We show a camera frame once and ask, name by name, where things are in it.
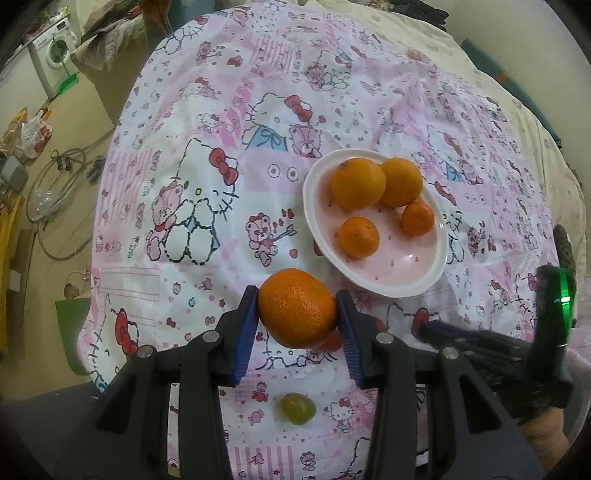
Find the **washing machine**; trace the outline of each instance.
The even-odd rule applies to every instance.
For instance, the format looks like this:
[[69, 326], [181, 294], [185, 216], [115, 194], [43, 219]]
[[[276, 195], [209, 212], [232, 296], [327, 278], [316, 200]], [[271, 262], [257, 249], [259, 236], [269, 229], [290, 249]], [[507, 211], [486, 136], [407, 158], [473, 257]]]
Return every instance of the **washing machine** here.
[[77, 72], [70, 60], [77, 46], [78, 39], [67, 18], [54, 23], [29, 44], [31, 60], [48, 98], [55, 98], [61, 83]]

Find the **screw head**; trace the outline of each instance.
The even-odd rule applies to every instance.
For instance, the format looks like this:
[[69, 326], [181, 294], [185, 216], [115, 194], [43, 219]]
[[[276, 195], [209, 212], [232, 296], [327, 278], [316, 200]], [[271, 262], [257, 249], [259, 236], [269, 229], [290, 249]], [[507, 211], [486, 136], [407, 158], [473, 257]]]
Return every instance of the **screw head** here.
[[375, 336], [375, 339], [378, 341], [378, 343], [386, 345], [386, 344], [392, 343], [394, 341], [394, 335], [392, 335], [391, 333], [388, 333], [388, 332], [379, 332]]
[[148, 358], [152, 356], [154, 351], [155, 349], [152, 345], [142, 345], [138, 348], [137, 355], [140, 358]]
[[204, 342], [214, 343], [219, 340], [220, 334], [217, 333], [215, 330], [208, 330], [207, 332], [203, 332], [203, 335], [201, 338], [203, 338]]
[[455, 360], [460, 354], [452, 346], [447, 346], [443, 349], [443, 356], [449, 360]]

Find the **green grape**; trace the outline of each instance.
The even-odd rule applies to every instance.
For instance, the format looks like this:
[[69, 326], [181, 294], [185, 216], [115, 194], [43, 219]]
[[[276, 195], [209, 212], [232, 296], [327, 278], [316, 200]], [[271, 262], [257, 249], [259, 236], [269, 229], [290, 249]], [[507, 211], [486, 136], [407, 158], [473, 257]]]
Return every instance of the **green grape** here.
[[288, 393], [279, 403], [287, 420], [294, 425], [308, 423], [316, 415], [316, 405], [301, 393]]

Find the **plastic bag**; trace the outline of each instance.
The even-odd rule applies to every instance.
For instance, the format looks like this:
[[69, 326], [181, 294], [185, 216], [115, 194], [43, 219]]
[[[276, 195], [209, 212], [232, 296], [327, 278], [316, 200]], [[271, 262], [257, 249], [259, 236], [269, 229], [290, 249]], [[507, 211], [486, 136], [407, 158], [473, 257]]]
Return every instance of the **plastic bag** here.
[[49, 142], [52, 133], [51, 125], [38, 116], [25, 123], [21, 130], [21, 146], [25, 156], [30, 159], [37, 158]]
[[68, 193], [62, 198], [62, 192], [55, 192], [52, 190], [40, 192], [39, 190], [34, 190], [31, 193], [31, 202], [35, 209], [35, 218], [42, 219], [53, 212], [62, 210], [62, 208], [66, 206], [67, 199], [69, 198]]

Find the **bed sheet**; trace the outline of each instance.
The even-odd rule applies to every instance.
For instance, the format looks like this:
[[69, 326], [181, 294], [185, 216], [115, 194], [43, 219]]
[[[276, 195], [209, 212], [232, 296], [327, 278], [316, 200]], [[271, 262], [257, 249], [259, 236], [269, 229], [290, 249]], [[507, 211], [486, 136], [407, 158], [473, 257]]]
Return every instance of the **bed sheet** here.
[[[423, 295], [363, 291], [314, 245], [304, 178], [349, 146], [412, 159], [445, 215], [447, 266]], [[557, 262], [551, 227], [536, 172], [479, 86], [333, 11], [236, 7], [167, 37], [130, 93], [102, 177], [78, 352], [104, 390], [140, 345], [185, 345], [245, 286], [287, 267], [350, 289], [360, 311], [413, 346], [424, 348], [410, 335], [415, 319], [531, 340], [535, 269]], [[316, 403], [309, 425], [276, 415], [290, 391]], [[246, 377], [219, 393], [236, 478], [345, 479], [365, 468], [375, 392], [355, 387], [342, 351], [285, 349], [259, 325]]]
[[567, 412], [567, 434], [573, 441], [582, 428], [591, 402], [591, 282], [586, 278], [586, 212], [579, 182], [568, 168], [552, 136], [529, 109], [493, 78], [474, 67], [470, 58], [453, 37], [419, 20], [392, 12], [377, 11], [348, 0], [308, 0], [310, 8], [326, 8], [355, 18], [366, 28], [383, 35], [398, 48], [425, 52], [441, 68], [453, 72], [481, 89], [499, 103], [508, 120], [528, 167], [536, 172], [544, 199], [550, 208], [553, 224], [561, 224], [569, 234], [577, 268], [574, 317], [569, 367], [577, 383], [573, 402], [577, 411]]

